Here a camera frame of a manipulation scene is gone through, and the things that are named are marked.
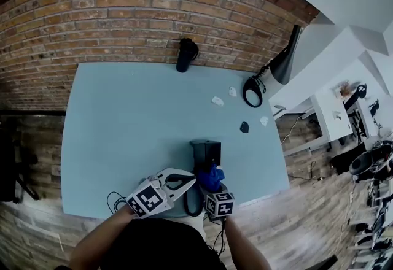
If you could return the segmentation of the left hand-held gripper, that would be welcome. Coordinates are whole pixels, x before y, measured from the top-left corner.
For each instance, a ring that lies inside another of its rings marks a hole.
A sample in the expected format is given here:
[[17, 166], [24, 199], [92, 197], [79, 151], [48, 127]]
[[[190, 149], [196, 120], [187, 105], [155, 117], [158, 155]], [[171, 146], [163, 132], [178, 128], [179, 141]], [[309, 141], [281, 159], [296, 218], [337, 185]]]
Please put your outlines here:
[[[161, 181], [167, 182], [165, 190]], [[195, 175], [183, 169], [165, 168], [144, 179], [126, 199], [138, 219], [145, 219], [174, 208], [174, 203], [195, 184]]]

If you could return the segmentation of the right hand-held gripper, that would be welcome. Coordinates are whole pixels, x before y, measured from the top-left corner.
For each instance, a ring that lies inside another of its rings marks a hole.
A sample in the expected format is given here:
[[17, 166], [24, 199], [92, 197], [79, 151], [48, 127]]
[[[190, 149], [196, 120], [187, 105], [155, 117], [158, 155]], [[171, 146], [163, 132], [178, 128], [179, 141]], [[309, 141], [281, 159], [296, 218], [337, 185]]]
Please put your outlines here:
[[204, 209], [210, 221], [225, 220], [233, 213], [235, 197], [229, 192], [227, 186], [220, 184], [217, 192], [202, 189], [204, 196]]

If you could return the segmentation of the blue microfibre cloth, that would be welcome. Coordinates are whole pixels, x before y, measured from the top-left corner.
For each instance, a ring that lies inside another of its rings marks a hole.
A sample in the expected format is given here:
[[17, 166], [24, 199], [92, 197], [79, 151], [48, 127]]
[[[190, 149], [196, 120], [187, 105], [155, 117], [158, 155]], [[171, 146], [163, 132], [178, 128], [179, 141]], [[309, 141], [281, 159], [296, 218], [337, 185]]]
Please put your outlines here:
[[195, 172], [196, 181], [210, 193], [218, 193], [223, 190], [221, 181], [225, 175], [221, 166], [212, 164], [209, 169], [199, 169]]

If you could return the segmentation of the person's right forearm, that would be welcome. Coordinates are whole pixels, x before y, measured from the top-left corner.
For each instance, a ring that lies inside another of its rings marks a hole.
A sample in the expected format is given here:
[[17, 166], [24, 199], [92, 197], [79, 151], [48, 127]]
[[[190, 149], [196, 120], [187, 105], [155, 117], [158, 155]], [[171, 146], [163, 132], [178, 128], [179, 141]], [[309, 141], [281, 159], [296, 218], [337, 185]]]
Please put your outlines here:
[[272, 270], [265, 256], [241, 232], [234, 219], [226, 218], [224, 230], [237, 270]]

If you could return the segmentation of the person's left forearm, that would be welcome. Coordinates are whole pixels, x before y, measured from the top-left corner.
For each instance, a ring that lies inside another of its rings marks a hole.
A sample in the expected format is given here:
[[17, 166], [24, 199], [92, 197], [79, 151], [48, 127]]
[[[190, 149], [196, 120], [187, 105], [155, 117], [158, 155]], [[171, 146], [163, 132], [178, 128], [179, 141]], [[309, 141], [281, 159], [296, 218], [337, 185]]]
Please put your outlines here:
[[68, 267], [72, 270], [98, 270], [105, 254], [135, 216], [131, 207], [124, 205], [76, 245]]

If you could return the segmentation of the black telephone base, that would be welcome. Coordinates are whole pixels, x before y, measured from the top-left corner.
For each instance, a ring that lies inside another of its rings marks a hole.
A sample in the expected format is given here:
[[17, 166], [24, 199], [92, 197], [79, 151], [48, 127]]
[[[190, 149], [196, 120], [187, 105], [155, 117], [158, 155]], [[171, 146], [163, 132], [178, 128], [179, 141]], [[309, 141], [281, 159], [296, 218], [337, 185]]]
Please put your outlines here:
[[192, 140], [194, 173], [210, 172], [214, 165], [220, 166], [221, 143], [212, 140]]

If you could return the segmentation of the person's black shirt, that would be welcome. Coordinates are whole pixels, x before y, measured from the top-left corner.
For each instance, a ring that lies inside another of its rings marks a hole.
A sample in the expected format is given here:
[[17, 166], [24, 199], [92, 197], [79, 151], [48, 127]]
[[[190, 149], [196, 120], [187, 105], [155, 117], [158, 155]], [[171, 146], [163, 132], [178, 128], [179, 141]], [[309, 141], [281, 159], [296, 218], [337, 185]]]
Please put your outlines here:
[[101, 270], [226, 270], [193, 227], [160, 218], [132, 220], [114, 241]]

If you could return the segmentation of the dark brown chair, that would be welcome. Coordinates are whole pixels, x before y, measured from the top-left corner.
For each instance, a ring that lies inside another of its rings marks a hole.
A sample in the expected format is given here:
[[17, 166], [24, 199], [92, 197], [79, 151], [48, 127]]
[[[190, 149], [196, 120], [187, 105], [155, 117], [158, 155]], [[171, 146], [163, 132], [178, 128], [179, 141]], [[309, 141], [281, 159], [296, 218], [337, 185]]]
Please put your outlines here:
[[305, 270], [329, 270], [336, 262], [338, 258], [336, 255], [332, 255], [327, 259], [305, 269]]

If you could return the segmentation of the black drinking bottle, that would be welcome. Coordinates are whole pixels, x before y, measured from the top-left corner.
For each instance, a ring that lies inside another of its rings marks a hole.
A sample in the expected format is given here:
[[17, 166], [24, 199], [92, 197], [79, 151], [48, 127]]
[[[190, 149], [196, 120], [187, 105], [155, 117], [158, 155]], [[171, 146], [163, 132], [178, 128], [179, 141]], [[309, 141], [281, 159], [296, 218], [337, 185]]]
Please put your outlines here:
[[176, 70], [185, 73], [190, 63], [198, 56], [199, 48], [190, 38], [183, 38], [179, 43], [179, 54], [176, 63]]

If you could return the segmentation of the white office desk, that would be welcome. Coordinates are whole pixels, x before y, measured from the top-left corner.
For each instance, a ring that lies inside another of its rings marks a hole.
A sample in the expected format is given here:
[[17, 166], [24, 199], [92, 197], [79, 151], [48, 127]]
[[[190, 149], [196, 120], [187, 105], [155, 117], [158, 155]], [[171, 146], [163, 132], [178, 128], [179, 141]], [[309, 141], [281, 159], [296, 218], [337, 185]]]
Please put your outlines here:
[[[301, 119], [316, 114], [317, 122], [320, 126], [322, 136], [284, 151], [284, 156], [292, 155], [302, 150], [313, 151], [320, 146], [338, 140], [353, 133], [344, 104], [331, 90], [320, 89], [310, 97], [312, 106], [300, 116]], [[332, 111], [342, 112], [342, 120], [335, 120]]]

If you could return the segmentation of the black desk lamp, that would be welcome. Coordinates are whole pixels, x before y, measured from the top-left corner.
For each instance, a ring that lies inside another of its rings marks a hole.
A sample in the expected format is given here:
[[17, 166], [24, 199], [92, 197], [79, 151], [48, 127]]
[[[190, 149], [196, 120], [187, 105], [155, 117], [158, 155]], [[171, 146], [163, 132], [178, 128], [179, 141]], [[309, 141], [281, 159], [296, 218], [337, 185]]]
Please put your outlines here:
[[[259, 72], [249, 77], [242, 89], [242, 96], [245, 103], [252, 107], [258, 108], [263, 104], [263, 94], [267, 88], [262, 82], [262, 75], [269, 69], [274, 79], [281, 85], [286, 85], [290, 80], [290, 73], [292, 71], [294, 53], [296, 51], [300, 34], [302, 33], [302, 27], [300, 25], [294, 25], [290, 35], [288, 44], [284, 49], [278, 53], [271, 61], [260, 68]], [[251, 104], [247, 98], [247, 92], [251, 91], [259, 99], [258, 104]]]

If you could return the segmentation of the dried plant in pot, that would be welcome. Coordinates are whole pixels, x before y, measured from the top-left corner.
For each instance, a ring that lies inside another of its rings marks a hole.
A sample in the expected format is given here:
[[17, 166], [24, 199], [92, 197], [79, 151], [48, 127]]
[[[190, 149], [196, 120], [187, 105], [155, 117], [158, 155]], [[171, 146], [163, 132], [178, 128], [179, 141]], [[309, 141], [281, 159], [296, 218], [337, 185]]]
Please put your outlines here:
[[337, 89], [337, 95], [341, 99], [348, 99], [353, 94], [352, 84], [348, 80], [341, 82]]

